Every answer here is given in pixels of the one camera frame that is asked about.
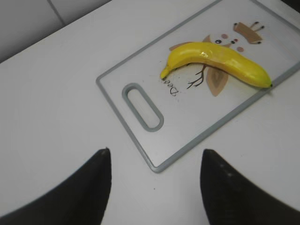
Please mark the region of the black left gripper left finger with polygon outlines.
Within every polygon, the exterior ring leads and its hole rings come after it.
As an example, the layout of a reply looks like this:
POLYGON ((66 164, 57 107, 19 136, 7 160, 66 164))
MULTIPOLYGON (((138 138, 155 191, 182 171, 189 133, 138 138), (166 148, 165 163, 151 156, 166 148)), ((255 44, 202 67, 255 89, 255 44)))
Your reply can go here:
POLYGON ((29 204, 0 218, 2 225, 99 225, 111 192, 111 153, 98 150, 75 173, 29 204))

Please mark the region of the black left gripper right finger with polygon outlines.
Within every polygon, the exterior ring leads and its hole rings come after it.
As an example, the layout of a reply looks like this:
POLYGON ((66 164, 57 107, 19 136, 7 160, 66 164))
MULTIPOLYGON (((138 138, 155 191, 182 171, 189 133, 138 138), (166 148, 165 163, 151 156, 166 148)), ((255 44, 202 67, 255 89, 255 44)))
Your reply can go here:
POLYGON ((211 225, 300 223, 298 210, 259 188, 211 149, 202 154, 200 190, 211 225))

